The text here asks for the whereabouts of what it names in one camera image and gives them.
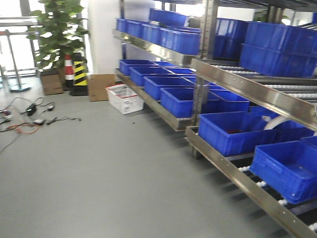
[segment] cardboard box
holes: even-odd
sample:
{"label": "cardboard box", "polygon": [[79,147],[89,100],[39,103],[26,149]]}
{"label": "cardboard box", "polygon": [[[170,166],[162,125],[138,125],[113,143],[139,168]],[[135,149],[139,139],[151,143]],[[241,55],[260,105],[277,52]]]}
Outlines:
{"label": "cardboard box", "polygon": [[88,94],[91,102],[108,101],[106,87],[115,85],[114,74],[93,74],[88,76]]}
{"label": "cardboard box", "polygon": [[41,73],[41,81],[45,95],[63,93],[63,86],[58,74]]}

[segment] orange and white traffic cone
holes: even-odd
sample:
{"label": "orange and white traffic cone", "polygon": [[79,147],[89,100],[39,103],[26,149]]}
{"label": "orange and white traffic cone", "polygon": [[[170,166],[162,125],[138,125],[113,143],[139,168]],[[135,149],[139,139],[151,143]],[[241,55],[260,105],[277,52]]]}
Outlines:
{"label": "orange and white traffic cone", "polygon": [[67,88],[73,86],[74,68],[70,55],[65,55],[65,83]]}

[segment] power adapter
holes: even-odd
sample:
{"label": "power adapter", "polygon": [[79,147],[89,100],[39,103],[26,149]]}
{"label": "power adapter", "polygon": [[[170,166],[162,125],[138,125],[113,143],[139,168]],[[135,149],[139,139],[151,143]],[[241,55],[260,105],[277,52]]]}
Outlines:
{"label": "power adapter", "polygon": [[55,105],[49,105],[48,106],[48,111],[51,112],[51,111],[54,110],[54,108],[55,108]]}
{"label": "power adapter", "polygon": [[27,113],[27,115],[30,117],[31,115],[33,115],[36,112],[36,105],[34,103],[32,103],[26,110],[25,112]]}
{"label": "power adapter", "polygon": [[46,121],[45,119],[37,119],[37,120],[34,120],[33,123],[36,125],[44,125],[45,121]]}

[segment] white wall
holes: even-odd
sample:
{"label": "white wall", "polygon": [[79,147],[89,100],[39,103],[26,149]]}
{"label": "white wall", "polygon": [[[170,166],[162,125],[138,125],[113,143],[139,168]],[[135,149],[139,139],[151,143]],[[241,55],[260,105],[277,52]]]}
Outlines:
{"label": "white wall", "polygon": [[233,7],[219,7],[218,17],[231,18],[242,21],[252,21],[254,9],[233,8]]}
{"label": "white wall", "polygon": [[[151,0],[126,0],[125,18],[146,21],[149,17],[149,7],[154,7]],[[121,43],[112,36],[115,19],[120,16],[118,0],[88,0],[89,30],[93,73],[114,73],[118,68],[118,60],[122,58]],[[146,52],[129,47],[128,59],[155,58]]]}

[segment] green leaves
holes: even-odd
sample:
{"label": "green leaves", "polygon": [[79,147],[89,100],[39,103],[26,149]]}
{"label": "green leaves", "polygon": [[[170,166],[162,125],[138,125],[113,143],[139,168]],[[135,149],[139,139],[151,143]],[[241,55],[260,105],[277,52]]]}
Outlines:
{"label": "green leaves", "polygon": [[40,16],[42,14],[41,10],[35,10],[31,12],[31,16]]}
{"label": "green leaves", "polygon": [[[73,55],[84,47],[81,38],[88,31],[80,25],[83,18],[76,17],[84,8],[80,0],[39,0],[39,3],[44,4],[45,11],[35,10],[31,14],[37,16],[40,25],[29,29],[40,35],[36,61],[41,68],[51,64],[63,67],[65,54]],[[29,35],[27,38],[36,40],[38,37]]]}

